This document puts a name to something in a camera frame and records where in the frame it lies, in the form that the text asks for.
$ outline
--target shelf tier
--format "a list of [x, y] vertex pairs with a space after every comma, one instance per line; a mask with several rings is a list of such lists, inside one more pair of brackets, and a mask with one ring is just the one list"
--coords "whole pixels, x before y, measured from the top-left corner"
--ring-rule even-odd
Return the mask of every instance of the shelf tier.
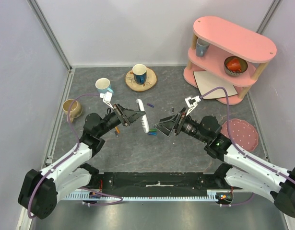
[[224, 71], [224, 61], [232, 54], [220, 49], [214, 45], [210, 45], [203, 57], [196, 56], [195, 49], [188, 50], [188, 57], [190, 61], [203, 68], [206, 71], [226, 80], [227, 82], [238, 87], [248, 87], [253, 85], [257, 80], [251, 79], [251, 76], [255, 72], [256, 68], [253, 64], [248, 63], [248, 69], [243, 74], [237, 77], [231, 77]]
[[269, 38], [216, 16], [197, 19], [194, 34], [246, 61], [266, 63], [276, 55], [276, 45]]
[[[202, 69], [201, 67], [198, 67], [194, 64], [192, 64], [192, 68], [191, 69], [184, 69], [184, 79], [186, 80], [187, 83], [189, 83], [190, 85], [194, 86], [195, 88], [197, 88], [196, 82], [195, 82], [195, 78], [194, 78], [194, 71], [205, 71], [204, 69]], [[241, 87], [236, 87], [235, 89], [238, 93], [240, 93], [242, 91]], [[217, 98], [217, 100], [223, 104], [226, 104], [226, 97], [223, 98]], [[230, 96], [228, 97], [228, 101], [230, 105], [234, 105], [234, 104], [238, 104], [242, 101], [242, 99], [238, 98], [238, 94], [234, 95], [234, 96]]]

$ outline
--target white paper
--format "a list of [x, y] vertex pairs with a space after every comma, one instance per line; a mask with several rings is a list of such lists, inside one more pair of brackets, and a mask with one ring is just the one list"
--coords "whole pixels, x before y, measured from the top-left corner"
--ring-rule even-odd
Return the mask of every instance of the white paper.
[[[222, 86], [226, 89], [228, 96], [238, 94], [238, 92], [231, 83], [228, 83], [227, 81], [213, 75], [208, 71], [195, 71], [193, 73], [201, 95], [219, 86]], [[204, 99], [215, 99], [221, 97], [225, 97], [224, 91], [216, 90], [205, 96]]]

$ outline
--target wooden saucer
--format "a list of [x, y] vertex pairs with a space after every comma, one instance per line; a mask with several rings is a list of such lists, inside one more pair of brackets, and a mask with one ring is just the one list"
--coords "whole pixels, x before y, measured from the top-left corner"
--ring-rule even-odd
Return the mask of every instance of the wooden saucer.
[[143, 85], [139, 85], [134, 80], [133, 72], [132, 72], [132, 70], [130, 70], [126, 74], [125, 82], [128, 85], [128, 87], [131, 88], [132, 90], [137, 91], [137, 92], [142, 92], [142, 91], [149, 90], [150, 88], [152, 88], [156, 84], [157, 76], [152, 69], [147, 68], [146, 82]]

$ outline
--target blue cup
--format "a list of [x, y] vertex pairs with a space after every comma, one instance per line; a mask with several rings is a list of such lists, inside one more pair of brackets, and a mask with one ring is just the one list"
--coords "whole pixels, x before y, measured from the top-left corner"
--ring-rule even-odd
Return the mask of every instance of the blue cup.
[[146, 82], [147, 68], [145, 65], [137, 64], [132, 67], [133, 77], [136, 83], [143, 85]]
[[100, 78], [96, 81], [95, 86], [99, 93], [106, 93], [107, 91], [113, 93], [111, 83], [108, 78]]
[[209, 45], [210, 44], [208, 42], [198, 38], [196, 41], [196, 56], [198, 57], [204, 56]]

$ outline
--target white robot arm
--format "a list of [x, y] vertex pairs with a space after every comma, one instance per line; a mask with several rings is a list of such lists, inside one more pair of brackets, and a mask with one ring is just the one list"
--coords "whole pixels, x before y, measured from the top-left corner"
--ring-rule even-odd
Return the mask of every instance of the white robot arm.
[[145, 115], [144, 111], [113, 106], [110, 98], [104, 102], [113, 108], [104, 118], [96, 113], [89, 114], [83, 126], [83, 135], [77, 145], [68, 153], [46, 168], [30, 170], [24, 179], [18, 203], [40, 219], [49, 216], [57, 203], [70, 192], [89, 184], [91, 175], [98, 170], [85, 163], [96, 155], [105, 141], [101, 139], [108, 131], [119, 124], [129, 126]]
[[289, 171], [244, 150], [221, 134], [222, 127], [213, 116], [205, 116], [200, 123], [192, 120], [189, 114], [201, 98], [188, 97], [185, 100], [189, 108], [187, 112], [183, 108], [177, 115], [161, 119], [154, 127], [166, 136], [183, 132], [206, 143], [204, 149], [212, 158], [227, 163], [219, 167], [222, 183], [261, 195], [295, 218], [295, 168]]

